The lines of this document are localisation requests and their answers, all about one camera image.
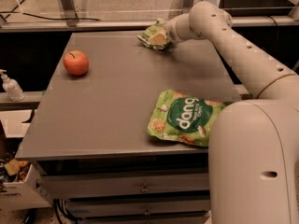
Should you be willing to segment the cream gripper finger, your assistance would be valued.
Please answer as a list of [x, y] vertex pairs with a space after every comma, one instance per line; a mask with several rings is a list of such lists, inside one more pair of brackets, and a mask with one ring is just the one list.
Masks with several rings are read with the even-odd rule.
[[164, 46], [167, 43], [167, 37], [166, 34], [163, 32], [159, 32], [155, 35], [152, 35], [149, 38], [149, 43], [152, 46]]

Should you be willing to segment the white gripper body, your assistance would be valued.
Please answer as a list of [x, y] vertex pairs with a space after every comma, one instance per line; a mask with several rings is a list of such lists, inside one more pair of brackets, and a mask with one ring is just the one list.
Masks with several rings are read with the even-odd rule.
[[184, 42], [191, 38], [189, 15], [176, 16], [165, 24], [166, 34], [173, 43]]

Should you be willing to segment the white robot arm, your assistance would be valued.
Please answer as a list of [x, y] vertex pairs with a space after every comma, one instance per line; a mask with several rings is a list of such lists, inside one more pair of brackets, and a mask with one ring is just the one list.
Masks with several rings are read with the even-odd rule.
[[212, 128], [212, 224], [299, 224], [299, 76], [230, 24], [203, 1], [165, 25], [173, 42], [209, 40], [252, 96], [223, 109]]

